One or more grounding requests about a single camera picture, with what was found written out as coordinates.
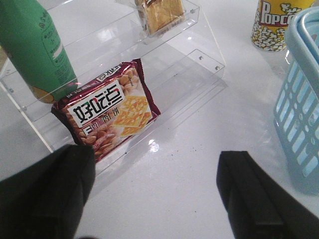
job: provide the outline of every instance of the white table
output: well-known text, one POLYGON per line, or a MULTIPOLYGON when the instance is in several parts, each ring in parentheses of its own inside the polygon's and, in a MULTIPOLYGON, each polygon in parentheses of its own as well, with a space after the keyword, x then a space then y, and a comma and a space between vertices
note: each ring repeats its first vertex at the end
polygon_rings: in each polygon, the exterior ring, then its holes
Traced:
MULTIPOLYGON (((291 185, 275 132, 273 107, 288 65, 286 52, 263 52, 250 41, 257 0, 203 0, 201 5, 226 62, 227 87, 178 127, 164 127, 169 133, 165 140, 155 139, 159 149, 153 157, 136 154, 98 177, 77 237, 233 238, 215 182, 223 150, 248 151, 319 215, 318 197, 291 185)), ((48 151, 2 90, 0 99, 0 178, 5 178, 48 151)))

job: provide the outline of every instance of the acrylic display stand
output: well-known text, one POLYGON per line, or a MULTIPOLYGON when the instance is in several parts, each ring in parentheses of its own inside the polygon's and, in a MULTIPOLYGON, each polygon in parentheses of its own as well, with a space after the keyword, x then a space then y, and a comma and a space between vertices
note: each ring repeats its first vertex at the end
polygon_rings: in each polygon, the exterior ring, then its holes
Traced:
MULTIPOLYGON (((55 1, 52 5, 52 1, 42 0, 58 31, 63 24, 70 25, 71 30, 59 32, 78 82, 85 84, 120 62, 141 58, 146 84, 161 111, 161 116, 145 132, 97 163, 99 173, 137 148, 147 135, 163 132, 164 124, 178 126, 222 91, 226 87, 221 79, 224 63, 204 13, 193 2, 184 1, 182 22, 149 37, 142 30, 136 9, 107 0, 90 1, 90 7, 85 10, 96 11, 96 19, 86 21, 91 32, 84 31, 85 26, 75 19, 85 13, 73 6, 81 1, 87 4, 83 0, 68 0, 55 1), (79 36, 77 39, 72 39, 72 31, 79 36)), ((9 61, 3 68, 0 83, 51 152, 74 143, 67 128, 50 113, 51 105, 33 96, 9 61)))

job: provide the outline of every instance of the yellow packaging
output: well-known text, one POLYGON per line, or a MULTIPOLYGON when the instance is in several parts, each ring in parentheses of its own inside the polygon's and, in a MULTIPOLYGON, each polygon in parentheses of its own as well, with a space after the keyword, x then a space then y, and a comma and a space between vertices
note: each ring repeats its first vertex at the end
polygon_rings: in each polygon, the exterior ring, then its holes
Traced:
POLYGON ((291 19, 315 0, 259 0, 251 40, 266 51, 286 48, 284 33, 291 19))

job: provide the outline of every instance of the red snack bag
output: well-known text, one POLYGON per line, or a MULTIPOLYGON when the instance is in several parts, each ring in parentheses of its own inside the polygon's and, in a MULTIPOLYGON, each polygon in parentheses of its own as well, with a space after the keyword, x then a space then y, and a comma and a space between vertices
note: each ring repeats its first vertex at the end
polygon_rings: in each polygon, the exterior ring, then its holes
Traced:
POLYGON ((76 144, 91 145, 101 160, 159 115, 140 59, 123 62, 53 104, 51 112, 76 144))

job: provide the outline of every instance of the wafer snack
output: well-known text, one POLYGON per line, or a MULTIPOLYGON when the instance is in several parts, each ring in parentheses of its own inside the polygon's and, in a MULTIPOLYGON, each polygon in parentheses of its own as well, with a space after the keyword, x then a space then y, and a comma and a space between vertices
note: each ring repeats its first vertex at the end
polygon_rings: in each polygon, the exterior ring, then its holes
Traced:
POLYGON ((55 103, 51 112, 76 144, 94 148, 96 161, 160 115, 145 85, 140 59, 106 71, 55 103))
POLYGON ((184 20, 182 0, 135 0, 135 4, 148 35, 184 20))

